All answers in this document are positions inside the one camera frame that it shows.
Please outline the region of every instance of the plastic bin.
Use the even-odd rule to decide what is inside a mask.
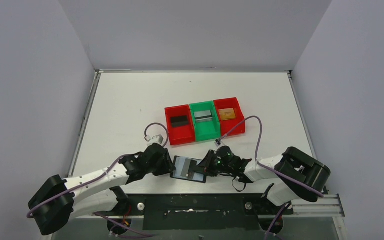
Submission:
[[[187,117],[187,123],[172,124],[171,118]],[[168,138],[170,145],[179,145],[195,142],[194,122],[189,105],[172,106],[165,108],[165,119],[167,121]]]
[[[234,126],[244,120],[241,107],[239,106],[238,99],[236,97],[214,100],[214,106],[217,112],[218,119],[220,120],[221,135],[228,133]],[[233,109],[235,118],[222,120],[220,116],[220,110]],[[245,133],[245,122],[233,130],[229,136]]]
[[[193,126],[195,128],[196,141],[217,139],[221,136],[219,117],[217,115],[217,111],[213,101],[193,103],[190,104],[189,107],[193,120]],[[195,118],[195,113],[203,111],[211,112],[211,120],[197,122],[197,119]]]

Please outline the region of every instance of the tabletop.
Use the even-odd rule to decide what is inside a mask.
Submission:
[[[258,158],[282,154],[296,147],[312,156],[309,140],[287,73],[232,72],[104,72],[101,74],[81,140],[73,177],[109,166],[123,154],[147,147],[145,127],[167,125],[166,107],[236,97],[245,117],[256,115],[263,124]],[[257,120],[246,121],[246,132],[223,140],[236,156],[254,158],[259,135]],[[150,136],[166,133],[160,126]],[[171,158],[202,159],[215,149],[213,140],[177,146],[167,144]],[[248,184],[243,193],[262,193],[273,180]],[[242,183],[235,182],[242,188]],[[122,187],[127,194],[236,193],[231,177],[207,177],[206,183],[153,176]]]

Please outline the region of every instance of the gold object in red bin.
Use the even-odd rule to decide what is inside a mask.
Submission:
[[[226,121],[235,119],[235,110],[233,108],[225,108],[218,110],[218,113],[220,114],[220,121]]]

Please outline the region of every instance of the screw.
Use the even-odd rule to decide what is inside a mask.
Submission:
[[[250,202],[245,203],[245,209],[246,209],[246,210],[251,210],[251,209],[253,209],[253,204],[250,203]]]
[[[137,204],[137,210],[143,211],[144,209],[145,209],[145,204],[143,204],[142,202],[139,202]]]

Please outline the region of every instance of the gray wall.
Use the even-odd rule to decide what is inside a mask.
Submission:
[[[384,239],[384,1],[333,0],[292,77],[351,239]]]
[[[59,0],[96,69],[291,70],[332,0]]]
[[[33,240],[27,203],[66,174],[94,69],[57,0],[0,0],[0,240]]]

